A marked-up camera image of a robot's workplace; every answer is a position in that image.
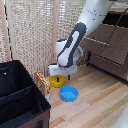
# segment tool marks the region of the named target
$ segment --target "cardboard box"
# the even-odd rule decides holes
[[[47,100],[50,99],[50,83],[41,72],[36,72],[35,83]]]

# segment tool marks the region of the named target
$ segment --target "wooden floor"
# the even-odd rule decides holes
[[[128,101],[128,86],[92,66],[80,66],[66,77],[66,86],[78,90],[74,102],[64,102],[51,88],[50,128],[110,128]]]

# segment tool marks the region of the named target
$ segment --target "yellow object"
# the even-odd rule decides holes
[[[63,86],[64,82],[65,82],[65,78],[63,76],[57,75],[56,76],[50,76],[49,77],[49,81],[52,87],[55,88],[60,88]]]

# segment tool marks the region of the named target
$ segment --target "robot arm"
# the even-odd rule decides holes
[[[65,45],[63,47],[61,46],[62,50],[56,49],[59,65],[64,68],[69,68],[76,62],[77,59],[74,59],[74,53],[81,40],[102,23],[115,1],[124,2],[128,0],[86,0],[77,24],[72,30],[68,40],[66,40]],[[56,43],[56,47],[60,43],[62,44],[61,40]]]

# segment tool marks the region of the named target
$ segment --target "black storage bin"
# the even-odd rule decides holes
[[[50,104],[21,64],[0,64],[0,128],[49,128]]]

